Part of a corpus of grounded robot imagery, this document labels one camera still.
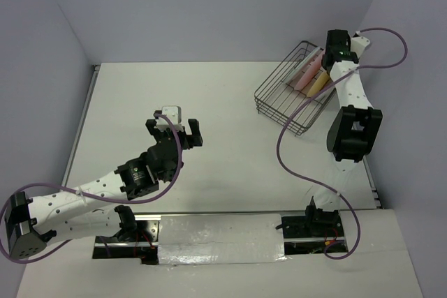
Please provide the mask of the pink plate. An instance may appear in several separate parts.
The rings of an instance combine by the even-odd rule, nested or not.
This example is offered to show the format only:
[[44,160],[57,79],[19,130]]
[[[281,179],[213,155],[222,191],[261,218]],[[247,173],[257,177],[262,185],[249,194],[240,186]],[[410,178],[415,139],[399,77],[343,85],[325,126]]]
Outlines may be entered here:
[[303,76],[294,86],[296,91],[302,91],[314,78],[314,76],[319,72],[321,68],[322,58],[324,53],[322,52],[315,58],[315,60],[309,65],[308,69],[305,71]]

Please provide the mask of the dark wire dish rack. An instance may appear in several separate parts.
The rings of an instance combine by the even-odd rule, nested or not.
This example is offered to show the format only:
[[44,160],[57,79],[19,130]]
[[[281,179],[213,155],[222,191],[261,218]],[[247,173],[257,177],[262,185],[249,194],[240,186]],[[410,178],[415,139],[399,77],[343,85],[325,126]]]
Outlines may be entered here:
[[[296,91],[294,86],[308,69],[310,63],[323,51],[322,47],[321,52],[292,81],[286,84],[283,83],[283,79],[293,66],[302,61],[316,47],[319,46],[303,40],[276,66],[254,92],[257,113],[283,126],[290,115],[308,99],[307,92],[321,74],[321,70],[302,91]],[[290,122],[287,129],[294,135],[303,135],[314,125],[334,95],[334,89],[323,93],[304,107]]]

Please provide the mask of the white blue-rimmed fruit plate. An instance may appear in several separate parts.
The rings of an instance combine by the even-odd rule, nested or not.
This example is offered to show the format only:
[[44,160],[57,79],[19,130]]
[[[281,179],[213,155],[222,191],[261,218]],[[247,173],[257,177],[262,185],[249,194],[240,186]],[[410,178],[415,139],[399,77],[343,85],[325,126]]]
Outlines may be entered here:
[[310,63],[310,61],[312,61],[314,57],[320,52],[320,47],[316,47],[315,49],[313,49],[307,56],[304,57],[302,61],[299,61],[295,66],[292,67],[292,69],[289,70],[289,72],[283,79],[283,83],[288,84],[290,81],[292,81],[297,75],[301,73],[302,69],[305,68]]

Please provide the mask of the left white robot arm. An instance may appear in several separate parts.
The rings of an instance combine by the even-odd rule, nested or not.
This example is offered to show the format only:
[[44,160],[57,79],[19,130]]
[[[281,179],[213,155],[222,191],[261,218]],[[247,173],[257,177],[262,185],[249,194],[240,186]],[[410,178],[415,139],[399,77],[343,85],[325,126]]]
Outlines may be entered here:
[[159,184],[173,187],[183,152],[203,145],[198,120],[188,124],[190,133],[179,121],[156,112],[146,122],[155,144],[116,170],[76,188],[56,185],[51,195],[29,197],[25,187],[17,190],[1,209],[8,241],[3,255],[26,264],[43,259],[53,243],[62,247],[72,239],[107,234],[121,241],[134,238],[138,225],[130,206],[165,195]]

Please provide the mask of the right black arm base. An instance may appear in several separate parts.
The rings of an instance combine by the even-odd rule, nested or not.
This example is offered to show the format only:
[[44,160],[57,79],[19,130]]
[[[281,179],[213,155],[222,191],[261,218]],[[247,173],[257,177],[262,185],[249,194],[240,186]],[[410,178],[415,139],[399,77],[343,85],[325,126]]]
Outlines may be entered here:
[[304,214],[286,214],[275,227],[282,231],[285,255],[320,254],[348,251],[339,210],[318,209],[313,199]]

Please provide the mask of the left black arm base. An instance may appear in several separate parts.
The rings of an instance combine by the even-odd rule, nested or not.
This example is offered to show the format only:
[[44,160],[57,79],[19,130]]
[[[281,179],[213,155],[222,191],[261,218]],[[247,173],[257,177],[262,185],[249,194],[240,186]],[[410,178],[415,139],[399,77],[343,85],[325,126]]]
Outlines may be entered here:
[[95,237],[92,258],[137,259],[143,265],[158,265],[161,217],[135,214],[129,206],[113,209],[118,217],[118,231]]

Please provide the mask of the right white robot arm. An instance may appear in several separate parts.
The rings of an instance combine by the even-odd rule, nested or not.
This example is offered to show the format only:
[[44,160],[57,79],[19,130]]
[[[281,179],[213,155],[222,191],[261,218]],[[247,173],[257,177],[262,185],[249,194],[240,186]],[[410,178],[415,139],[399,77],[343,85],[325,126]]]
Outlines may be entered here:
[[371,152],[381,125],[383,114],[366,97],[358,70],[360,56],[368,46],[367,38],[351,37],[346,30],[327,33],[322,67],[336,83],[339,101],[339,112],[326,138],[333,164],[328,183],[334,191],[319,186],[306,208],[304,228],[312,236],[322,234],[339,211],[339,194],[346,188],[352,170]]

